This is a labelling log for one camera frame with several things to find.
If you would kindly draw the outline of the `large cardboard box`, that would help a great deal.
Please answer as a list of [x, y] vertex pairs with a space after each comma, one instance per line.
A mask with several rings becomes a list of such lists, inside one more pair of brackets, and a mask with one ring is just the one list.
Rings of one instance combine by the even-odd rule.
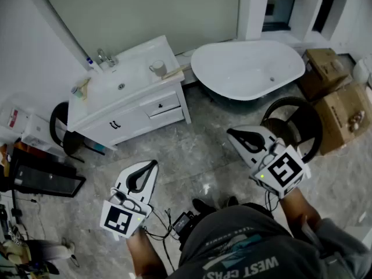
[[372, 127], [372, 103], [366, 89], [352, 82], [314, 104], [323, 125], [321, 155], [342, 148]]

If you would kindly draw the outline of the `white box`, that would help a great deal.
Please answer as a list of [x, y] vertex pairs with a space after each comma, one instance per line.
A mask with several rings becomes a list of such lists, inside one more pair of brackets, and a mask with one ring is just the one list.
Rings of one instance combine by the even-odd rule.
[[28, 118], [26, 128], [21, 136], [21, 141], [60, 158], [66, 157], [63, 148], [56, 144], [51, 137], [49, 122], [35, 114], [31, 114]]

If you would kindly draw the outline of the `small cardboard box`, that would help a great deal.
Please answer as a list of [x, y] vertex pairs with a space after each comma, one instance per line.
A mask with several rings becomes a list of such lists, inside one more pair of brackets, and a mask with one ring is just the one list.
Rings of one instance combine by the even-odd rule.
[[305, 73], [298, 80], [308, 101], [315, 101], [333, 92], [349, 75], [349, 69], [331, 48], [307, 49], [302, 57]]

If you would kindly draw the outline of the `white vanity cabinet with sink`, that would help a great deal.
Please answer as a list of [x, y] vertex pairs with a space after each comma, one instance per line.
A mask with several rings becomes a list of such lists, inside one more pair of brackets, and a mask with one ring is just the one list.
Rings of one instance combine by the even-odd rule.
[[182, 81], [184, 73], [162, 79], [151, 70], [156, 61], [167, 71], [180, 67], [165, 35], [116, 55], [118, 63], [90, 70], [84, 95], [69, 96], [67, 129], [114, 150], [116, 145], [169, 124], [191, 123]]

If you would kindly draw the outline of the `white bathtub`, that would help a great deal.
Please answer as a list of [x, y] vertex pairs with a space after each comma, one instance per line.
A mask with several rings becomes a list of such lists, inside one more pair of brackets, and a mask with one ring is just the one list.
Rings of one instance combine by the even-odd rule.
[[206, 44], [191, 56], [191, 69], [225, 98], [252, 101], [301, 77], [305, 64], [292, 47], [273, 40]]

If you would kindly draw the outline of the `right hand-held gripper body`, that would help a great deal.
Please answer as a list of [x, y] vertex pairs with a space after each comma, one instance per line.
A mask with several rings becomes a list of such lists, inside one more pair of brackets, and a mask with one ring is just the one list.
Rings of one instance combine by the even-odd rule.
[[298, 186], [307, 171], [294, 147], [277, 138], [251, 168], [250, 179], [282, 199]]

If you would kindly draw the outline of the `dark window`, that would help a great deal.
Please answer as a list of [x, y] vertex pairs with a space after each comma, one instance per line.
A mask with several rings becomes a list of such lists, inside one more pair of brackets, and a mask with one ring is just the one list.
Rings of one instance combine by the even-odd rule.
[[263, 32], [288, 31], [295, 0], [267, 0]]

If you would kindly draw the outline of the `black power box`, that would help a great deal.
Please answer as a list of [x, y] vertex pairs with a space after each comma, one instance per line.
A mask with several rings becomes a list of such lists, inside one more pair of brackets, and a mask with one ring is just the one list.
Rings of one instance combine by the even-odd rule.
[[191, 212], [182, 212], [182, 214], [177, 218], [177, 220], [173, 223], [172, 227], [173, 230], [179, 237], [184, 236], [186, 233], [190, 232], [193, 228], [193, 219], [195, 215]]

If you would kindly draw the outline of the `beige cloth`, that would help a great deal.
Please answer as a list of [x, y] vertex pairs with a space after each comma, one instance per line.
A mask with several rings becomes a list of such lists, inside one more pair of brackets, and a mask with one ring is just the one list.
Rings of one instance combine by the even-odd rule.
[[84, 79], [83, 81], [79, 81], [76, 85], [77, 87], [77, 96], [81, 98], [82, 100], [86, 100], [88, 95], [88, 84], [90, 82], [91, 78], [88, 77]]

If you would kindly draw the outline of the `person's right forearm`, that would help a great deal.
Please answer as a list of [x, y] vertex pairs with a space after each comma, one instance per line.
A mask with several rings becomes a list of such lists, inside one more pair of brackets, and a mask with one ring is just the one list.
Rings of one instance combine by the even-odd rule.
[[284, 198], [280, 199], [281, 208], [287, 224], [295, 238], [305, 239], [302, 226], [307, 223], [312, 230], [321, 220], [318, 211], [306, 200], [299, 188], [294, 188]]

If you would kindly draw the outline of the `black rectangular frame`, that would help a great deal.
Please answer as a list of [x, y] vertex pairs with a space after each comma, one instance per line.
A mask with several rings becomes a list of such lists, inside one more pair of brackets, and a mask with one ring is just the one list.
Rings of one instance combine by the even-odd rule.
[[11, 155], [9, 179], [24, 194], [74, 197], [86, 179], [74, 167], [38, 158], [15, 148]]

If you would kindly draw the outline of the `white mug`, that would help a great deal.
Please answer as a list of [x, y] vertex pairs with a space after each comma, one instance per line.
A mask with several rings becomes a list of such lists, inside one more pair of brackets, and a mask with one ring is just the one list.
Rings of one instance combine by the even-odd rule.
[[158, 77], [163, 77], [167, 74], [167, 67], [162, 60], [156, 60], [155, 62], [153, 62], [149, 66], [149, 69]]

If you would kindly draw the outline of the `white toilet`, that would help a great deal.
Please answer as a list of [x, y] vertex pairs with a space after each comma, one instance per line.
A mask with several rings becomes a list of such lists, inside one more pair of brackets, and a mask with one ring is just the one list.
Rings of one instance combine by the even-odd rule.
[[352, 76], [358, 83], [366, 83], [372, 88], [372, 53], [361, 58], [355, 64]]

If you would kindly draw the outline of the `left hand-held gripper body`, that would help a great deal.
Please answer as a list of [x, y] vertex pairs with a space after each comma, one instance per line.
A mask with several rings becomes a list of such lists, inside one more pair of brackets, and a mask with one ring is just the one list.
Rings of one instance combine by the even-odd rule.
[[130, 238], [152, 211], [148, 204], [112, 187], [109, 200], [103, 203], [100, 227], [110, 231], [115, 240]]

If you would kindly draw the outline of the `chrome faucet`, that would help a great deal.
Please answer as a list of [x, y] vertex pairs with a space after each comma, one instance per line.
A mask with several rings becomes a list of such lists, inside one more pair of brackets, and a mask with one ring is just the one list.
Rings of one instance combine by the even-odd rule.
[[101, 62], [105, 62], [109, 67], [114, 67], [119, 63], [115, 56], [107, 55], [102, 48], [98, 48], [97, 53]]

